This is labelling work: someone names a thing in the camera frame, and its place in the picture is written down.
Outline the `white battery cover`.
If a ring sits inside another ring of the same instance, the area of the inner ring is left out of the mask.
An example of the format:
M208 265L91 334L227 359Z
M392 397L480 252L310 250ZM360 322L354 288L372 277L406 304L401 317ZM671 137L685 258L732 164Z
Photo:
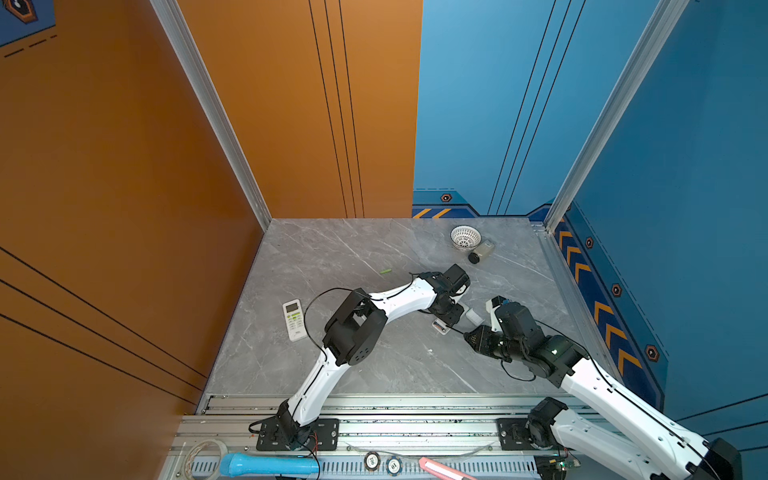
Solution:
M484 323L484 319L477 312L475 312L471 308L466 308L465 309L464 317L466 318L467 321L469 321L470 323L472 323L475 326L479 326L479 325L482 325Z

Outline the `white air conditioner remote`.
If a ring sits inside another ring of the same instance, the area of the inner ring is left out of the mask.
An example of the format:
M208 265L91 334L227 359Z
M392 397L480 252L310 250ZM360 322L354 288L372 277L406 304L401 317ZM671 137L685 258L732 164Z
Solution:
M435 319L432 322L432 326L435 330L437 330L441 335L447 335L450 332L450 328L440 319Z

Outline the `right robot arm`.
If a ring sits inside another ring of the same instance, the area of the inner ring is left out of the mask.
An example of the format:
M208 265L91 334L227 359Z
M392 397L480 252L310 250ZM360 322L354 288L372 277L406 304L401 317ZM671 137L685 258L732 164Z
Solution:
M528 415L533 445L575 450L625 479L742 478L741 454L726 440L707 440L668 418L611 377L580 343L559 331L546 334L522 304L498 297L491 307L496 324L463 335L476 353L521 362L613 427L595 425L547 397Z

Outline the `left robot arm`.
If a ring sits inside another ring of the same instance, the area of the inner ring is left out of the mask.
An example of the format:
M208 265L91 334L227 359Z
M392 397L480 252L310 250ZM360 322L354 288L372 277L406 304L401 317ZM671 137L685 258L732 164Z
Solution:
M278 407L279 434L293 448L304 444L332 390L350 367L372 353L388 324L424 310L453 326L464 312L460 299L470 285L466 271L454 264L444 272L413 274L407 284L388 291L350 291L324 327L315 365L298 391Z

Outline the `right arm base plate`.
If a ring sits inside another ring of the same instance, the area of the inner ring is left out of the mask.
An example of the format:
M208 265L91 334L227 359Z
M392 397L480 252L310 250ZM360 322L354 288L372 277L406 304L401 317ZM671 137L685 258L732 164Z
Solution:
M536 452L574 449L564 443L569 424L554 419L500 418L496 420L498 440L504 451L532 450Z

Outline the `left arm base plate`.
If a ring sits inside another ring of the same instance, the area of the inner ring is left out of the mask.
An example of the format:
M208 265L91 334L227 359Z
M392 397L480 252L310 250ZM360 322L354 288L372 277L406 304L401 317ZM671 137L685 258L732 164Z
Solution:
M339 420L319 418L296 433L283 428L275 417L254 422L249 431L256 436L256 449L262 452L288 452L311 449L314 452L330 452L338 448Z

